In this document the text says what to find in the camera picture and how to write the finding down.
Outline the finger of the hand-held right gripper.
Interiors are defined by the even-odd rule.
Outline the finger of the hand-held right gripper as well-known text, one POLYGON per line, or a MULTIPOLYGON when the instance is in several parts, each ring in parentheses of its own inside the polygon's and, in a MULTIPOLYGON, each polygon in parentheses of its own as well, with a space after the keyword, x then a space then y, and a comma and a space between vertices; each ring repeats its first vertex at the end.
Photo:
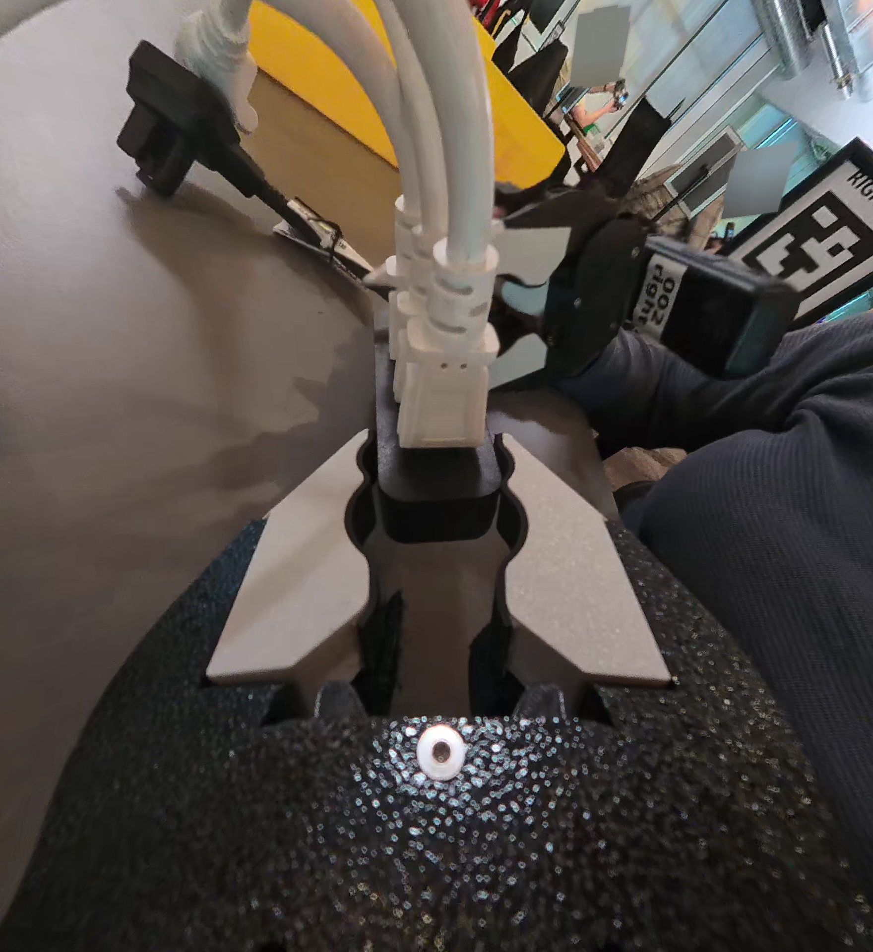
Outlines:
POLYGON ((502 390, 545 367, 547 347, 537 333, 520 336, 489 366, 489 389, 502 390))
POLYGON ((493 247, 498 256, 496 275, 527 288, 546 284, 567 254, 570 227, 494 231, 493 247))

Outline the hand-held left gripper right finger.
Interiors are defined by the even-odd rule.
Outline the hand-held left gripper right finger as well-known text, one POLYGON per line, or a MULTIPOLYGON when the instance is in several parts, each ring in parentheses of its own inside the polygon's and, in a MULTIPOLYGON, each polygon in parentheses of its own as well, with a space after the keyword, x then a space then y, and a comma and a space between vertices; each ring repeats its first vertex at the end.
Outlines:
POLYGON ((513 630, 508 669, 525 685, 669 686, 605 517, 512 435, 499 449, 516 529, 499 600, 513 630))

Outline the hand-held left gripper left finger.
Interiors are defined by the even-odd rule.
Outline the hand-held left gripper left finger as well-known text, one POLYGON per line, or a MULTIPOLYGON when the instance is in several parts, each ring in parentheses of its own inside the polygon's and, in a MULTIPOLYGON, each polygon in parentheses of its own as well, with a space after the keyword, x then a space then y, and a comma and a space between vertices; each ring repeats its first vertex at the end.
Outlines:
POLYGON ((350 682, 361 666, 368 561, 348 506, 365 486, 360 430, 267 514, 205 669, 211 683, 350 682))

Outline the person's arm in blue sleeve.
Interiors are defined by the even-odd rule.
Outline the person's arm in blue sleeve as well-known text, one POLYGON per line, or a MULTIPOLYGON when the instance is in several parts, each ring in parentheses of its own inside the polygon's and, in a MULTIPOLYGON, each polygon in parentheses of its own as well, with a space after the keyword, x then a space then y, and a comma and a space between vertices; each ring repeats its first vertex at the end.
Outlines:
POLYGON ((770 685, 873 905, 873 416, 619 441, 689 451, 644 501, 639 537, 770 685))

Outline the black framed marker sign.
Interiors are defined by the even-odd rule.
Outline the black framed marker sign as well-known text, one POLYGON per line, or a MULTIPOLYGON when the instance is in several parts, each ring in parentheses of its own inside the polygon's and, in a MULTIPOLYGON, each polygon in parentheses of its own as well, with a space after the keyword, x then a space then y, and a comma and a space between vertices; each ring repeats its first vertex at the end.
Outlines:
POLYGON ((810 326, 873 287, 873 149, 854 138, 729 242, 722 255, 786 282, 810 326))

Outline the yellow plastic bin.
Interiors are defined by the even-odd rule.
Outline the yellow plastic bin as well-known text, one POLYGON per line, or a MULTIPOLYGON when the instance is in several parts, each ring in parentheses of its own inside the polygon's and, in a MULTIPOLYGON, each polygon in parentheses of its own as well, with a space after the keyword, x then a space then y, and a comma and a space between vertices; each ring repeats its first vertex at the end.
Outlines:
MULTIPOLYGON (((371 100, 323 41, 264 2, 250 9, 250 54, 261 71, 316 108, 391 167, 395 151, 371 100)), ((565 146, 492 61, 496 45, 472 30, 485 65, 495 136, 495 178, 526 188, 550 177, 565 146)))

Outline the silver air duct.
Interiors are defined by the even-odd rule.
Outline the silver air duct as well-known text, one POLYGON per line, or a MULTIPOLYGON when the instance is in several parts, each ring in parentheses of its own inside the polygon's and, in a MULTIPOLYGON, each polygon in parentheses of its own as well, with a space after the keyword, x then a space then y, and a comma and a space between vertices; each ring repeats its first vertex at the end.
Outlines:
POLYGON ((837 96, 873 101, 873 1, 751 5, 784 79, 802 74, 818 53, 837 96))

